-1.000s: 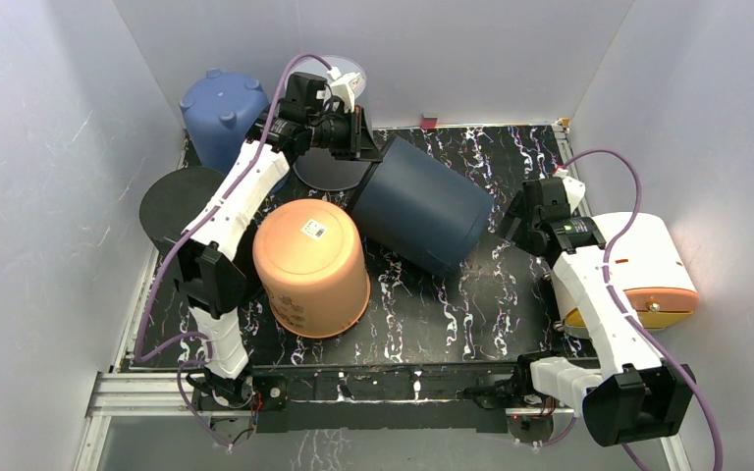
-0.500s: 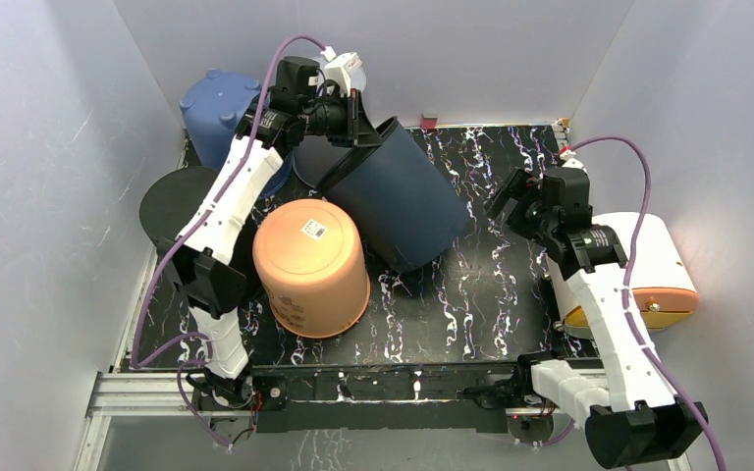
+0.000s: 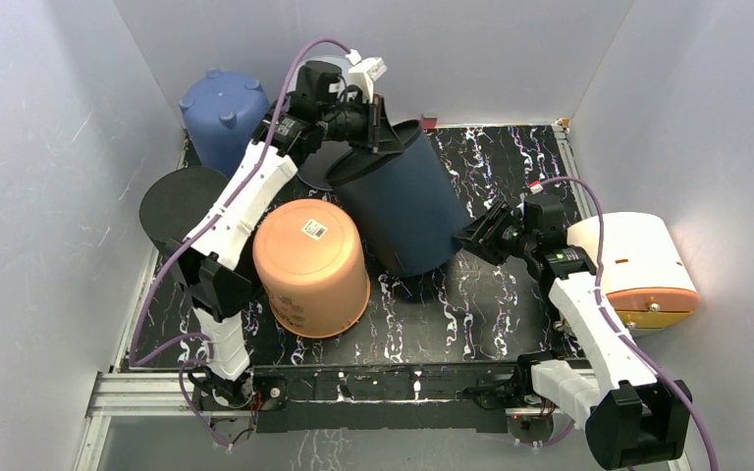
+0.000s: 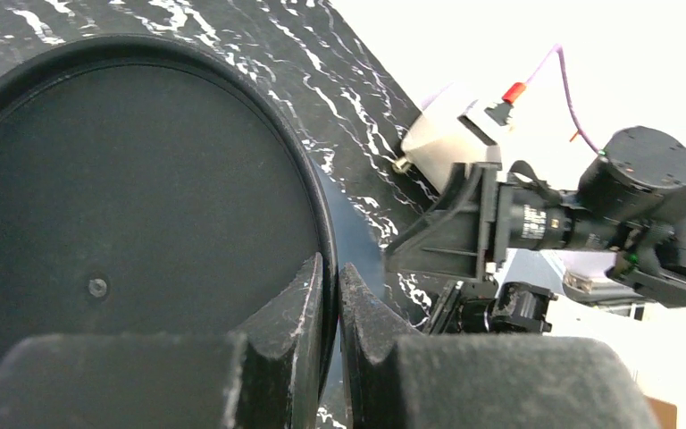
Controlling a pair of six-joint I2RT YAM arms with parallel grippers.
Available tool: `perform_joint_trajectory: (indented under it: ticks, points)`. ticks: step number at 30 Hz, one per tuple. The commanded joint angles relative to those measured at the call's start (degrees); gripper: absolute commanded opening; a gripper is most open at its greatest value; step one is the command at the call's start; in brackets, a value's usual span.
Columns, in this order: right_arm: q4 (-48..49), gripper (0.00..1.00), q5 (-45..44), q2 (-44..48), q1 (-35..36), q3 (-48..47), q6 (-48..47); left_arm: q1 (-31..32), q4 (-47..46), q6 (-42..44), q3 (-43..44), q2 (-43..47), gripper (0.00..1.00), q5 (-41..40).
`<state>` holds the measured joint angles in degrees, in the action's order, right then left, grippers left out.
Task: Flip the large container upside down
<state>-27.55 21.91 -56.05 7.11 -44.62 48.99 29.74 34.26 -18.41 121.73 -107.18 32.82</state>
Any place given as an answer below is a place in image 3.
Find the grey plastic bucket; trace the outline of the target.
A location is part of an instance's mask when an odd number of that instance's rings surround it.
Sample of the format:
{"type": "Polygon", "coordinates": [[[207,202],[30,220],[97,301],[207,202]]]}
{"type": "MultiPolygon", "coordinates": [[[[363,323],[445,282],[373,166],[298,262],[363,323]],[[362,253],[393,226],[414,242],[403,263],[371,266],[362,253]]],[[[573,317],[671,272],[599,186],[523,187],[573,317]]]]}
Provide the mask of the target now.
{"type": "MultiPolygon", "coordinates": [[[[344,55],[328,54],[308,57],[298,64],[296,73],[289,83],[288,92],[296,90],[298,72],[308,61],[322,61],[333,64],[342,70],[345,79],[349,78],[350,62],[344,55]]],[[[332,187],[327,183],[326,179],[327,173],[349,151],[350,146],[345,142],[324,141],[317,152],[308,156],[299,167],[298,178],[311,188],[331,191],[332,187]]]]}

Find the blue plastic bucket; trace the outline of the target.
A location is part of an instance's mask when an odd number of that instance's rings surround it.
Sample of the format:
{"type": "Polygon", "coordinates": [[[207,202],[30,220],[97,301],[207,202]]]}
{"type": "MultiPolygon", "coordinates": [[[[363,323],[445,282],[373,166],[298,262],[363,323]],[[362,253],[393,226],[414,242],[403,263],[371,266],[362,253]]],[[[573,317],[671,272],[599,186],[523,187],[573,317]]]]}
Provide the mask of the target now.
{"type": "Polygon", "coordinates": [[[179,107],[201,164],[231,178],[270,101],[258,79],[210,69],[188,89],[179,107]]]}

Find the large black bucket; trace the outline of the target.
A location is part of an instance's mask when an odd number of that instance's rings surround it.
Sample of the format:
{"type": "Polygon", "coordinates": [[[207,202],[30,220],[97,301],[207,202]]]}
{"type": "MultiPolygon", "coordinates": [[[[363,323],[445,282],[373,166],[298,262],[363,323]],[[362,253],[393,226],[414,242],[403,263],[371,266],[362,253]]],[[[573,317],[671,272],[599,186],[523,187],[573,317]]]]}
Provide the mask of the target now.
{"type": "MultiPolygon", "coordinates": [[[[158,180],[142,198],[139,219],[161,255],[177,251],[188,233],[201,222],[227,186],[220,172],[205,167],[176,170],[158,180]]],[[[262,291],[252,259],[250,236],[236,269],[219,264],[222,253],[186,250],[172,264],[168,277],[193,298],[193,305],[218,318],[237,315],[262,291]]]]}

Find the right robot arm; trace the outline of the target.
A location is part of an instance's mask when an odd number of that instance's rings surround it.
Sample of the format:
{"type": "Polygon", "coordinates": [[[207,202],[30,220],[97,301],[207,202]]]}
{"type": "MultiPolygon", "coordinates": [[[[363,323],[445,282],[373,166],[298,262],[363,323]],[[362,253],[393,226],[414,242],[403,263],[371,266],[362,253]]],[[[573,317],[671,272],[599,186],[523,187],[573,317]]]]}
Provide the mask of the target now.
{"type": "Polygon", "coordinates": [[[562,202],[533,194],[518,209],[496,201],[455,236],[463,249],[490,264],[523,260],[593,371],[591,378],[582,376],[554,351],[522,354],[500,387],[527,406],[545,399],[556,405],[584,430],[592,456],[605,470],[676,460],[684,450],[691,393],[683,381],[663,379],[637,354],[598,290],[596,256],[569,233],[562,202]]]}

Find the orange bucket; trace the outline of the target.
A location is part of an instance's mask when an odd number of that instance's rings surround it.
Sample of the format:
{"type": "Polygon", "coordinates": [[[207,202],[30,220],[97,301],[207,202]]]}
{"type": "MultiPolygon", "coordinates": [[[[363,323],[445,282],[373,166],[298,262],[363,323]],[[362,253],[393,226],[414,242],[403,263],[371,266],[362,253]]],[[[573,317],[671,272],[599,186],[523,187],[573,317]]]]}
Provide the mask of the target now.
{"type": "Polygon", "coordinates": [[[304,198],[277,207],[258,227],[252,256],[275,319],[298,336],[337,336],[368,305],[360,235],[335,204],[304,198]]]}

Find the dark blue bucket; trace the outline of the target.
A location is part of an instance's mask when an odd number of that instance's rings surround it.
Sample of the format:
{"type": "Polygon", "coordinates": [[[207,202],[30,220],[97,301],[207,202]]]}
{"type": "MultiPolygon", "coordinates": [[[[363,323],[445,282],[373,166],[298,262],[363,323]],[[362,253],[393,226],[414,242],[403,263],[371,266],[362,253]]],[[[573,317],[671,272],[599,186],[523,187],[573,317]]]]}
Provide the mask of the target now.
{"type": "Polygon", "coordinates": [[[408,278],[459,252],[456,234],[470,219],[422,123],[404,121],[394,131],[402,152],[353,149],[328,170],[326,181],[378,261],[408,278]]]}

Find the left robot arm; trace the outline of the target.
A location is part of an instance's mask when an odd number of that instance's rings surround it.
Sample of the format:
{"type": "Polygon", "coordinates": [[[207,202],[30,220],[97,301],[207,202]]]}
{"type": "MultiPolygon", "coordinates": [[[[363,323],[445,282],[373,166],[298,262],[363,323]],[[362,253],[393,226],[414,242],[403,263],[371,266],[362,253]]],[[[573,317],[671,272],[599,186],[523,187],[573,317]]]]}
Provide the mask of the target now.
{"type": "Polygon", "coordinates": [[[204,216],[181,240],[169,240],[164,271],[193,301],[207,353],[202,393],[231,408],[250,403],[254,383],[241,312],[261,282],[246,247],[276,194],[326,141],[367,156],[395,157],[404,146],[375,83],[387,66],[351,51],[349,68],[308,60],[287,75],[283,92],[252,127],[243,160],[204,216]]]}

